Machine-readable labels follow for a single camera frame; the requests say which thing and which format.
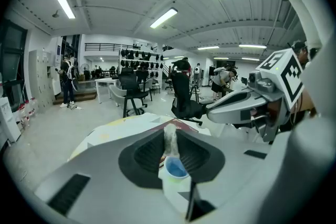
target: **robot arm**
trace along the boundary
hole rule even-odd
[[[264,142],[274,140],[280,125],[303,91],[301,66],[291,49],[276,51],[249,75],[247,88],[234,91],[208,106],[207,116],[216,123],[252,123]],[[280,101],[277,118],[267,111],[269,102]],[[257,110],[251,116],[251,110]]]

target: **white table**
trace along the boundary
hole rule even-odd
[[[95,82],[96,82],[96,88],[97,88],[98,102],[101,104],[100,94],[99,94],[99,84],[100,83],[106,83],[107,84],[107,88],[108,88],[108,91],[109,91],[109,97],[111,98],[111,92],[110,92],[110,89],[109,89],[109,85],[112,84],[112,85],[118,87],[119,79],[103,78],[103,79],[95,79]]]

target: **jeans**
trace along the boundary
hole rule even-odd
[[[71,80],[68,79],[67,82],[63,84],[63,93],[64,93],[63,103],[64,104],[68,103],[68,91],[70,93],[70,101],[75,101],[73,90],[74,89],[72,88]]]

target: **shorts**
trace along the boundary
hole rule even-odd
[[[216,83],[212,82],[211,90],[218,93],[222,92],[222,86],[217,85]]]

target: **window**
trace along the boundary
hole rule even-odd
[[[8,97],[12,111],[23,103],[24,90],[24,50],[27,30],[3,20],[0,24],[0,72],[4,88],[3,96]]]

